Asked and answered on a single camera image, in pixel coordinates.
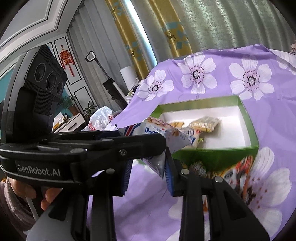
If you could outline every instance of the potted plant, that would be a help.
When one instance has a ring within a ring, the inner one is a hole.
[[[77,110],[76,105],[75,105],[75,100],[77,100],[77,98],[74,96],[65,96],[62,99],[62,106],[63,106],[64,110],[68,109],[72,113],[73,116],[75,116],[79,113],[79,111]]]
[[[89,101],[88,107],[83,109],[83,117],[85,118],[86,122],[89,122],[90,117],[96,111],[97,106],[95,104],[91,104]]]

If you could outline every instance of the sleeve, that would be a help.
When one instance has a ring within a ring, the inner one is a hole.
[[[13,192],[9,178],[0,182],[0,206],[16,230],[28,231],[35,220],[31,212],[18,200]]]

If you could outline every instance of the teal wall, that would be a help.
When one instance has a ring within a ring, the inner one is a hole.
[[[0,102],[5,99],[6,90],[7,90],[7,87],[8,87],[8,84],[9,84],[10,77],[12,75],[12,72],[13,72],[13,69],[11,69],[9,72],[7,72],[7,74],[5,74],[0,79]],[[68,94],[67,94],[66,90],[64,89],[62,96],[65,97],[67,95]],[[56,111],[56,115],[59,112],[61,112],[62,114],[64,114],[66,112],[69,117],[72,117],[73,116],[68,109],[67,110],[64,110],[63,108],[58,107],[57,108],[57,111]]]

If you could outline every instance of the finger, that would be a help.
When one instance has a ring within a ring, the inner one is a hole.
[[[36,191],[30,185],[15,179],[10,179],[10,184],[11,184],[12,190],[19,197],[22,197],[22,198],[28,197],[31,199],[36,198]]]
[[[43,211],[45,211],[48,208],[48,206],[50,205],[50,203],[47,202],[45,199],[43,199],[41,201],[40,205],[41,205],[41,208],[43,209]]]
[[[47,202],[52,203],[53,200],[59,195],[61,192],[61,188],[50,188],[45,193],[45,199]]]

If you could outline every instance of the white cylinder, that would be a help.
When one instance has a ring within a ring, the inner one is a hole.
[[[135,68],[133,67],[133,65],[130,65],[121,69],[120,73],[129,91],[134,85],[139,83],[139,80],[137,78]]]

